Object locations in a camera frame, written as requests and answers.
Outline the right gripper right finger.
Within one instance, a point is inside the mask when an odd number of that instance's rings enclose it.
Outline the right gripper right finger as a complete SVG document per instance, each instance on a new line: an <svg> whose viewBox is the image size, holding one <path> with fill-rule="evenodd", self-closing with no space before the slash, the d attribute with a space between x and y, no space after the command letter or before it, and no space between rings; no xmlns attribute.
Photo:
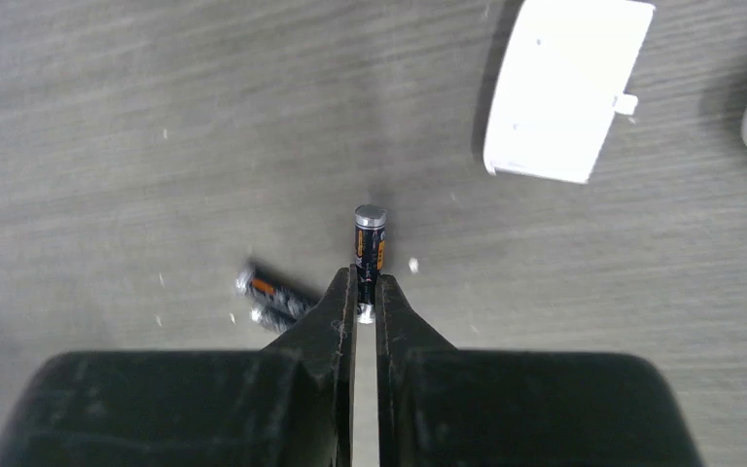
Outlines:
<svg viewBox="0 0 747 467"><path fill-rule="evenodd" d="M376 285L383 466L699 466L658 368L612 352L461 349Z"/></svg>

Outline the white battery cover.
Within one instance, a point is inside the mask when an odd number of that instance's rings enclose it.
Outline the white battery cover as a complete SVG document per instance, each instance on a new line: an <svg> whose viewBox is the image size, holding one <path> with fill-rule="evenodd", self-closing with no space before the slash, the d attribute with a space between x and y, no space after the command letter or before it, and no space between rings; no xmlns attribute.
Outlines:
<svg viewBox="0 0 747 467"><path fill-rule="evenodd" d="M486 171L585 184L617 115L656 8L640 1L521 3L482 145Z"/></svg>

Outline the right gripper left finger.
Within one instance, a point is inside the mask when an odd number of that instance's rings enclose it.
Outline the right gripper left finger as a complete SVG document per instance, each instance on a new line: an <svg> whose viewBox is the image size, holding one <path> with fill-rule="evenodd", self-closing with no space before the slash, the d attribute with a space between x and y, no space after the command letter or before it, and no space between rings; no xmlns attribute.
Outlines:
<svg viewBox="0 0 747 467"><path fill-rule="evenodd" d="M258 350L70 351L32 376L0 466L348 466L357 273Z"/></svg>

